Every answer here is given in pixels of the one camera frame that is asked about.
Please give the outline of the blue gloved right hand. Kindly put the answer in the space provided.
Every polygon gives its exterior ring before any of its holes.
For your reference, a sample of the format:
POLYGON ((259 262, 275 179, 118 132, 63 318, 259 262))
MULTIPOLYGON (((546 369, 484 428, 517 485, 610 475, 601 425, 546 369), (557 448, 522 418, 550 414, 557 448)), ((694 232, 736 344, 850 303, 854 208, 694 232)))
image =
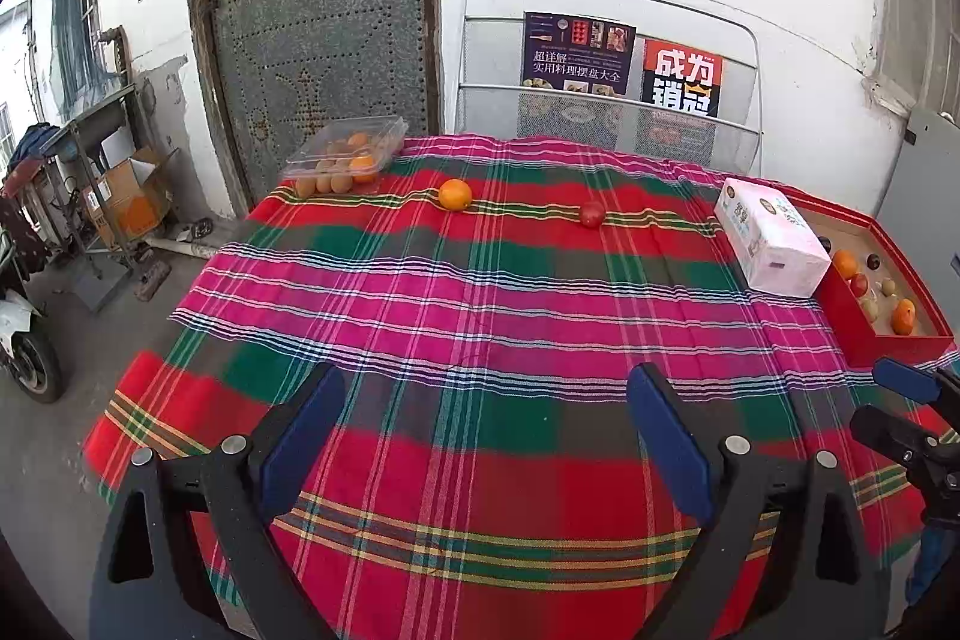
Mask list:
POLYGON ((926 526, 919 541, 918 557, 908 576, 905 596, 908 606, 918 603, 944 564, 958 548, 958 531, 926 526))

